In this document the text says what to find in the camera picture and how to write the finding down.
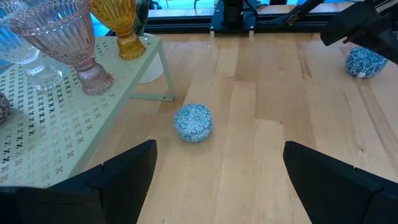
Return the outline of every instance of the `wooden table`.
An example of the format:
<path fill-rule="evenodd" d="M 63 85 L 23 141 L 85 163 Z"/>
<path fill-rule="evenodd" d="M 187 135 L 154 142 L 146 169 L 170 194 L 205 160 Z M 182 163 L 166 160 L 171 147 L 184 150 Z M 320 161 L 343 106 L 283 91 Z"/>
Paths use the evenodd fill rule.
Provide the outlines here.
<path fill-rule="evenodd" d="M 60 63 L 55 66 L 63 72 L 64 81 L 43 93 L 32 89 L 20 65 L 0 76 L 0 91 L 12 105 L 11 116 L 0 126 L 0 185 L 48 187 L 79 174 L 129 97 L 173 100 L 161 39 L 142 37 L 141 41 L 145 54 L 123 60 L 116 37 L 96 38 L 95 57 L 115 79 L 108 91 L 97 96 L 85 95 L 74 69 Z M 156 53 L 170 91 L 161 95 L 133 93 Z"/>
<path fill-rule="evenodd" d="M 162 38 L 175 101 L 128 102 L 90 164 L 157 140 L 139 224 L 310 223 L 284 167 L 286 140 L 398 181 L 394 63 L 357 80 L 344 68 L 352 45 L 325 47 L 316 34 Z M 175 132 L 174 113 L 187 103 L 213 113 L 205 142 L 182 142 Z"/>

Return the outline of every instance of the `glass goblet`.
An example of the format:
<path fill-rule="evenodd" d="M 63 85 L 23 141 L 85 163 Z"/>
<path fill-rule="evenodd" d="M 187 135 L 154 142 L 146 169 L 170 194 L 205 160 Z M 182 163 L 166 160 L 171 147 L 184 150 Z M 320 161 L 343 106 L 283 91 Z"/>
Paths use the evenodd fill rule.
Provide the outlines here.
<path fill-rule="evenodd" d="M 86 0 L 55 0 L 23 12 L 11 29 L 43 53 L 77 71 L 87 95 L 97 95 L 113 84 L 113 77 L 94 59 L 95 38 Z"/>
<path fill-rule="evenodd" d="M 88 0 L 91 12 L 118 37 L 119 55 L 129 60 L 140 57 L 145 47 L 132 29 L 136 18 L 135 0 Z"/>
<path fill-rule="evenodd" d="M 27 5 L 22 1 L 0 2 L 0 58 L 21 64 L 35 90 L 49 90 L 62 80 L 62 73 L 44 63 L 39 50 L 9 27 L 9 22 L 26 9 Z"/>

